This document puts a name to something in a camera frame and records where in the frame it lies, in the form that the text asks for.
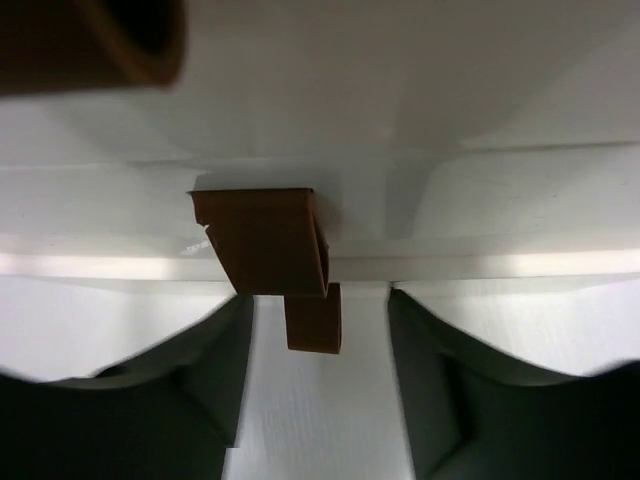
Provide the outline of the white drawer cabinet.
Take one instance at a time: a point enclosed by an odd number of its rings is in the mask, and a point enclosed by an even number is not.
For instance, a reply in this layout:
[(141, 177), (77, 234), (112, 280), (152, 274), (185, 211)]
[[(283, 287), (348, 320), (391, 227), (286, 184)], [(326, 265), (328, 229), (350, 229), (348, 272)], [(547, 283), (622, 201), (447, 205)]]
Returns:
[(191, 1), (177, 84), (1, 104), (1, 272), (223, 281), (194, 190), (307, 187), (342, 282), (639, 273), (635, 1)]

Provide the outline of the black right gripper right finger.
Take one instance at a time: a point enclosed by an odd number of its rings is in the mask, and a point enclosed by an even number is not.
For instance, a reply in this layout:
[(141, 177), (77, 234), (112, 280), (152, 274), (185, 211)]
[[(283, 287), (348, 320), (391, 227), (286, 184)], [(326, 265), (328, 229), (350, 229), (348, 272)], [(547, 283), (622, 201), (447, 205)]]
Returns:
[(488, 345), (402, 290), (387, 312), (417, 478), (638, 477), (637, 362), (572, 376)]

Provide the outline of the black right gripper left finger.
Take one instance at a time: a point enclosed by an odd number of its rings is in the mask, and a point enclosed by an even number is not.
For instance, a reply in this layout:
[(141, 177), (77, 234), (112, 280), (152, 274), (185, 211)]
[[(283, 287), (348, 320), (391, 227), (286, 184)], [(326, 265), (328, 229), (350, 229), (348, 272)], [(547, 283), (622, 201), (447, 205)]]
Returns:
[(4, 479), (220, 479), (236, 444), (254, 299), (236, 295), (92, 377), (1, 376)]

